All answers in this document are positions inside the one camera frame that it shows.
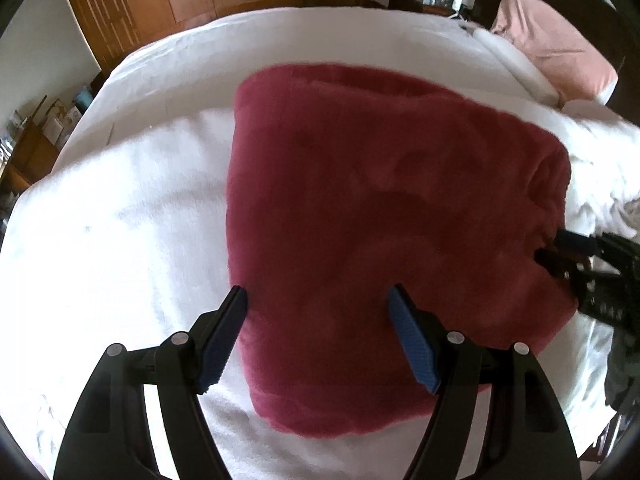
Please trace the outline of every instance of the white bedsheet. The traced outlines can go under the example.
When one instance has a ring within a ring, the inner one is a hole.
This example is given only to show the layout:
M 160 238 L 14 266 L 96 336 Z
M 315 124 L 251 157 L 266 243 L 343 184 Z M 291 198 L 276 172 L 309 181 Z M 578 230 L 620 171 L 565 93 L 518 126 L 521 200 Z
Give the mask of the white bedsheet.
M 133 54 L 108 80 L 52 174 L 18 201 L 0 253 L 0 415 L 49 475 L 64 427 L 104 349 L 116 341 L 129 349 L 154 346 L 216 309 L 228 292 L 224 223 L 232 97 L 255 70 L 290 61 L 413 73 L 533 120 L 569 146 L 583 134 L 577 123 L 533 103 L 454 22 L 435 16 L 365 9 L 252 12 Z M 572 181 L 568 226 L 585 230 L 608 216 L 600 211 L 601 198 L 588 192 L 600 186 L 593 178 L 597 160 L 573 162 L 574 171 L 584 167 Z M 602 186 L 619 184 L 623 171 L 618 168 Z M 586 207 L 602 213 L 590 217 L 593 225 L 579 223 Z M 609 337 L 608 330 L 576 316 L 540 356 L 578 452 L 612 415 L 602 392 Z M 252 408 L 237 349 L 221 383 L 200 402 L 239 479 L 401 478 L 427 425 L 417 419 L 333 440 L 277 433 Z M 487 402 L 482 395 L 461 474 L 474 469 Z M 161 472 L 177 478 L 153 397 L 148 416 Z M 238 450 L 241 456 L 234 454 Z

